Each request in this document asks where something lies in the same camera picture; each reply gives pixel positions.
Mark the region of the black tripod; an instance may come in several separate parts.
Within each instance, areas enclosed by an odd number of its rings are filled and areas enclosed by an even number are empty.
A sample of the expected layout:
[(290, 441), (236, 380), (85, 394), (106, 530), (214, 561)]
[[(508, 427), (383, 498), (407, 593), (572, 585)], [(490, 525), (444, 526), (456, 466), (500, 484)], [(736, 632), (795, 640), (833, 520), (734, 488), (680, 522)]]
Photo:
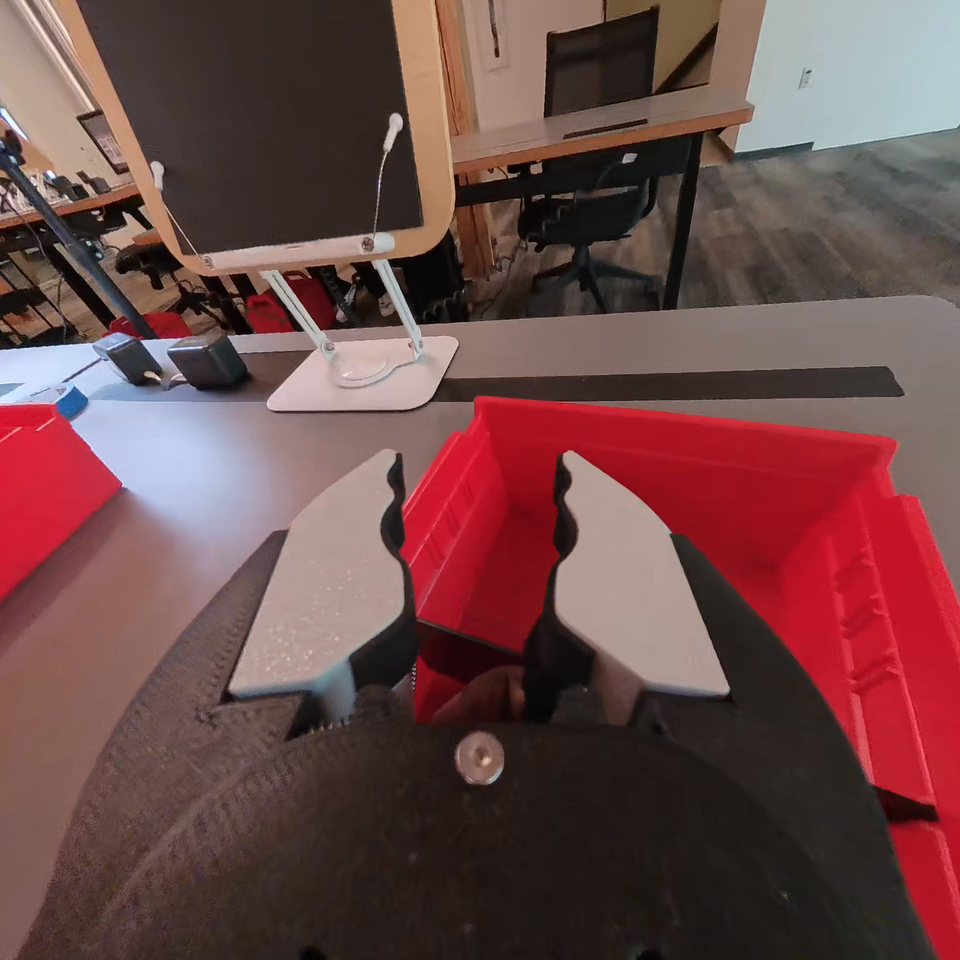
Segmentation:
[(22, 172), (20, 168), (22, 163), (21, 143), (17, 135), (13, 132), (2, 134), (1, 166), (4, 173), (30, 201), (36, 214), (47, 224), (59, 244), (69, 252), (70, 256), (81, 266), (90, 279), (101, 288), (105, 300), (113, 308), (113, 314), (125, 317), (142, 338), (156, 339), (157, 334), (138, 312), (136, 306), (114, 283), (113, 279), (101, 267), (99, 261), (91, 255), (90, 250), (71, 232), (67, 223), (42, 196), (42, 193), (33, 185), (29, 177)]

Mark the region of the black office chair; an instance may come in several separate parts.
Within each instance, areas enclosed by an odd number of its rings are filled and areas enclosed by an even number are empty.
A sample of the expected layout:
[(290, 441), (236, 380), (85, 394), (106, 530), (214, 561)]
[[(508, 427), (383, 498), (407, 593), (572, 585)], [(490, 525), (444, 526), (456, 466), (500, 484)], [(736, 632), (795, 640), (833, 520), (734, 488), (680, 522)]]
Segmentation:
[[(553, 117), (639, 100), (653, 92), (659, 9), (652, 6), (622, 20), (611, 20), (546, 38), (544, 116)], [(595, 260), (592, 247), (616, 242), (655, 209), (659, 179), (629, 172), (639, 155), (625, 148), (597, 150), (582, 157), (565, 156), (542, 163), (542, 173), (580, 170), (585, 188), (569, 196), (524, 196), (517, 220), (518, 238), (536, 253), (570, 246), (571, 260), (543, 270), (533, 288), (556, 280), (561, 289), (577, 282), (600, 312), (609, 307), (601, 294), (602, 278), (638, 282), (657, 292), (653, 275)]]

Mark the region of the white tablet stand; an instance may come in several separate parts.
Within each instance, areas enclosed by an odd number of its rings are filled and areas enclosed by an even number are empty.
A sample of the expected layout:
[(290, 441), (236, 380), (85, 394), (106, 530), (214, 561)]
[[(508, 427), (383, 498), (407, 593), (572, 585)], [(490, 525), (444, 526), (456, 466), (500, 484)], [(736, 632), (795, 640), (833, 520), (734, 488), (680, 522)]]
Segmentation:
[[(447, 110), (408, 95), (405, 106), (356, 115), (276, 120), (267, 149), (251, 132), (188, 131), (186, 112), (139, 135), (163, 238), (199, 273), (258, 272), (307, 331), (314, 349), (270, 394), (274, 413), (406, 412), (433, 399), (457, 353), (450, 335), (426, 336), (392, 258), (426, 253), (453, 213)], [(283, 275), (284, 267), (370, 262), (405, 335), (334, 342)]]

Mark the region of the red plastic bin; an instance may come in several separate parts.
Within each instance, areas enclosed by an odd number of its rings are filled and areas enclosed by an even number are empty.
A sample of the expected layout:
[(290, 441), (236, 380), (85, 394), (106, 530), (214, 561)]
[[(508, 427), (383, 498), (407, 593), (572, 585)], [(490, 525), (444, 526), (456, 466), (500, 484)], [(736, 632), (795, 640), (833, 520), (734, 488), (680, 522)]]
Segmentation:
[(50, 404), (1, 408), (1, 597), (122, 490)]

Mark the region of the black board with wooden rim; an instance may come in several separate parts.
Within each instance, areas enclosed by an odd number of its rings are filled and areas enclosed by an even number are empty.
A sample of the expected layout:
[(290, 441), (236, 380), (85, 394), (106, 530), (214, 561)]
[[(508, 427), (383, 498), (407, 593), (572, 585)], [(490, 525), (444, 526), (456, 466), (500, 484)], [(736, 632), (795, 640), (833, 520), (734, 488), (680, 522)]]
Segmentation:
[(454, 212), (434, 2), (58, 2), (163, 242), (202, 276), (434, 248)]

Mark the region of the black power adapter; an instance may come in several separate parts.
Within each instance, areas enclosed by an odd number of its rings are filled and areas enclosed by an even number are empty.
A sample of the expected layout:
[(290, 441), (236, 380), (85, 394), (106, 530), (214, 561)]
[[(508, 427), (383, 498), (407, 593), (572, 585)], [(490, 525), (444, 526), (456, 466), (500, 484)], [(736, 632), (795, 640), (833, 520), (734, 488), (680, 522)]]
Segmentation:
[(137, 387), (162, 385), (162, 366), (139, 339), (114, 332), (93, 342), (92, 347), (97, 357), (112, 366), (126, 383)]
[(226, 391), (245, 383), (250, 373), (232, 340), (221, 330), (182, 338), (167, 351), (186, 383), (199, 391)]

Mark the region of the black divider panel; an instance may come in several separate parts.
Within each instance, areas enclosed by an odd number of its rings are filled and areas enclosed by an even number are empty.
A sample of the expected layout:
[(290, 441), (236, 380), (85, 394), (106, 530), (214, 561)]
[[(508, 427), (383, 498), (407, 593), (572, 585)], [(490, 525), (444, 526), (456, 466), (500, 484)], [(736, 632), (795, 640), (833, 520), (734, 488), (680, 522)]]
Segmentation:
[[(462, 685), (472, 682), (493, 669), (523, 666), (523, 655), (457, 630), (417, 618), (414, 623), (417, 657), (435, 673), (456, 680)], [(908, 798), (874, 785), (889, 824), (938, 822), (935, 805)]]

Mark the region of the wooden desk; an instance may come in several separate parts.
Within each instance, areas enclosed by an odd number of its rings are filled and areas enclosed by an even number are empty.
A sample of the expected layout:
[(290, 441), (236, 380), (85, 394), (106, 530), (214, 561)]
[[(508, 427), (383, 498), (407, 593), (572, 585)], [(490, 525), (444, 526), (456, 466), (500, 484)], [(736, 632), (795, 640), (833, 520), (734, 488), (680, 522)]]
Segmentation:
[(639, 156), (634, 164), (643, 179), (681, 175), (674, 241), (661, 296), (661, 309), (676, 309), (697, 198), (704, 137), (750, 123), (754, 111), (754, 105), (744, 95), (705, 85), (458, 135), (451, 142), (455, 207), (572, 193), (579, 188), (585, 173), (583, 170), (551, 171), (476, 183), (469, 183), (468, 175), (618, 149), (629, 153), (638, 148)]

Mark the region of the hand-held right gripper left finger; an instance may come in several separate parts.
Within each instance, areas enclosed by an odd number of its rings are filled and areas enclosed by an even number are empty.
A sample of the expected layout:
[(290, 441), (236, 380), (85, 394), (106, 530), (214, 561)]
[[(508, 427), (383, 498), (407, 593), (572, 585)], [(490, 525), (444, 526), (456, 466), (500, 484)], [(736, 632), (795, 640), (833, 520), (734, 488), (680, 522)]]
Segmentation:
[(393, 689), (418, 653), (402, 557), (402, 454), (383, 449), (292, 522), (226, 688), (233, 701), (305, 694), (347, 719), (370, 687)]

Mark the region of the framed wall picture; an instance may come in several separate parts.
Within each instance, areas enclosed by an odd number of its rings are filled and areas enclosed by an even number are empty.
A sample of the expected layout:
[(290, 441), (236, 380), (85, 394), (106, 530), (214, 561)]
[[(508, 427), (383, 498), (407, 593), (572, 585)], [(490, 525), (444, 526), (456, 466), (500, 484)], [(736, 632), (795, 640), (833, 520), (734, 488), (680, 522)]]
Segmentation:
[(130, 166), (102, 109), (79, 114), (76, 119), (113, 173), (116, 175), (129, 174)]

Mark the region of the red bin with black divider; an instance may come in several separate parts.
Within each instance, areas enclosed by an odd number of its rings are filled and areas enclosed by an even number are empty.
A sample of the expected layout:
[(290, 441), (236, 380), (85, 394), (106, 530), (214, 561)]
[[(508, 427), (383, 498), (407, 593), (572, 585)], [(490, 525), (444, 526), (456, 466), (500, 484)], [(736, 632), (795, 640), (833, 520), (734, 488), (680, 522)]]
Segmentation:
[(892, 824), (935, 952), (958, 958), (958, 600), (892, 438), (478, 397), (404, 506), (421, 619), (515, 652), (544, 604), (556, 461), (642, 499), (773, 628), (876, 787), (932, 807)]

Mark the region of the black tape strip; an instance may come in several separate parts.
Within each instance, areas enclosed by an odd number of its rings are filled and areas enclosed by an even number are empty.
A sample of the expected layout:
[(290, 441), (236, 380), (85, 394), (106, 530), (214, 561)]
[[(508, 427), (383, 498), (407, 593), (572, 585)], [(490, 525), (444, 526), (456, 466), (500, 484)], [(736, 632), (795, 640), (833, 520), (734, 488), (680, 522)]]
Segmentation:
[[(330, 383), (308, 351), (244, 357), (249, 378), (210, 397), (226, 402), (269, 402), (279, 412), (410, 411), (429, 399), (429, 382), (405, 367), (370, 387)], [(436, 402), (500, 398), (539, 402), (707, 402), (753, 400), (899, 399), (905, 388), (889, 366), (819, 366), (653, 373), (474, 375), (453, 366), (431, 396)]]

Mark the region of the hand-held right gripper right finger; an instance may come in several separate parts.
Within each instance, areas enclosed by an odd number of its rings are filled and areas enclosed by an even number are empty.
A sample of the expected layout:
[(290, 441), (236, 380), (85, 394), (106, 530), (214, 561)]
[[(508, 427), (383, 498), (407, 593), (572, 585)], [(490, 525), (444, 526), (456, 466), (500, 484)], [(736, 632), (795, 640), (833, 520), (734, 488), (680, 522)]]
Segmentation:
[(580, 454), (558, 455), (557, 559), (524, 651), (525, 718), (547, 722), (586, 690), (607, 724), (648, 692), (731, 692), (674, 534), (639, 496)]

